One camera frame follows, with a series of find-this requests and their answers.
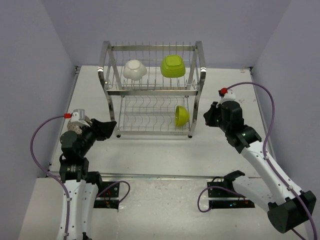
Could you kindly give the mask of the green round bowl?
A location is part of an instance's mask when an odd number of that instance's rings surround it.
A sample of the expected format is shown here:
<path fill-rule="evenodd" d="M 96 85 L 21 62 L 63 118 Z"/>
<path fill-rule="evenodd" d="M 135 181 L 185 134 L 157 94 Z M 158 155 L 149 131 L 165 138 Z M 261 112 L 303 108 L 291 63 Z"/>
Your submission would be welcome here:
<path fill-rule="evenodd" d="M 190 119 L 190 113 L 188 110 L 178 105 L 175 109 L 175 125 L 177 127 L 183 127 Z"/>

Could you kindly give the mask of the brown patterned bowl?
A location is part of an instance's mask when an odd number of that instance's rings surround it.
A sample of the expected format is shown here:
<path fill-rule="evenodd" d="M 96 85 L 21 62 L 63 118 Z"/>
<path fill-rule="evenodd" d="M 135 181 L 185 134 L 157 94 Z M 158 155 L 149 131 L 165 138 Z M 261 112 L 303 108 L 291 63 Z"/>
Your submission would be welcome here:
<path fill-rule="evenodd" d="M 72 116 L 67 123 L 67 130 L 73 131 L 76 134 L 81 134 L 83 132 L 82 127 L 89 127 L 91 123 L 91 120 L 86 115 L 84 116 L 84 118 Z"/>

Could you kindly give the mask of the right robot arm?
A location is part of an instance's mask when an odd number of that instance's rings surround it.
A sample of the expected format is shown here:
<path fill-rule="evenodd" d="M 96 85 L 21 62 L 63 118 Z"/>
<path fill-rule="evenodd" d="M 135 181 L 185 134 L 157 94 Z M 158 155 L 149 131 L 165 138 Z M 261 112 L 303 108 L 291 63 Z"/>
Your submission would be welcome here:
<path fill-rule="evenodd" d="M 205 124 L 220 128 L 227 142 L 257 171 L 265 186 L 253 183 L 240 170 L 223 177 L 222 187 L 227 196 L 241 195 L 267 213 L 273 227 L 284 234 L 309 220 L 316 196 L 303 191 L 289 179 L 268 152 L 254 128 L 244 123 L 243 111 L 236 101 L 214 101 L 203 115 Z"/>

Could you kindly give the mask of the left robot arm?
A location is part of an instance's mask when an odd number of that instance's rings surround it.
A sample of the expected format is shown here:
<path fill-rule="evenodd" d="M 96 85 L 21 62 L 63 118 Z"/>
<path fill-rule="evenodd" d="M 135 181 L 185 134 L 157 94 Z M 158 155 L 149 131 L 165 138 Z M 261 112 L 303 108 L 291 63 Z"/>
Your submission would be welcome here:
<path fill-rule="evenodd" d="M 116 125 L 116 121 L 100 122 L 93 118 L 80 134 L 68 130 L 61 135 L 59 175 L 63 205 L 58 240 L 89 239 L 95 198 L 103 193 L 104 184 L 98 171 L 89 171 L 86 154 L 96 141 L 109 139 Z"/>

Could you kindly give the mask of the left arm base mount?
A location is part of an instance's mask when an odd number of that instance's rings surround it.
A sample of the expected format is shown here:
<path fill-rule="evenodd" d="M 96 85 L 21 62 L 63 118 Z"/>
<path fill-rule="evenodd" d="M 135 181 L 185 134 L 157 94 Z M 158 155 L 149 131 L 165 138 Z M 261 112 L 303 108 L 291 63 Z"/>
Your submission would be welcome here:
<path fill-rule="evenodd" d="M 117 183 L 106 192 L 96 198 L 94 202 L 95 209 L 119 209 L 119 191 L 120 184 Z"/>

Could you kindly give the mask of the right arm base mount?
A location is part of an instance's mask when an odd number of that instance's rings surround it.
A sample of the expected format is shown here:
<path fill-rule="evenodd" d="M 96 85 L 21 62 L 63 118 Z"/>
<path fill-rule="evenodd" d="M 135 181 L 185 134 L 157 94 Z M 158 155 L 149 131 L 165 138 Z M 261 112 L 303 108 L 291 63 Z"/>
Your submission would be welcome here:
<path fill-rule="evenodd" d="M 232 182 L 236 177 L 245 176 L 240 170 L 228 173 L 225 176 L 216 176 L 207 182 L 209 209 L 246 209 L 255 208 L 255 204 L 247 198 L 234 193 Z"/>

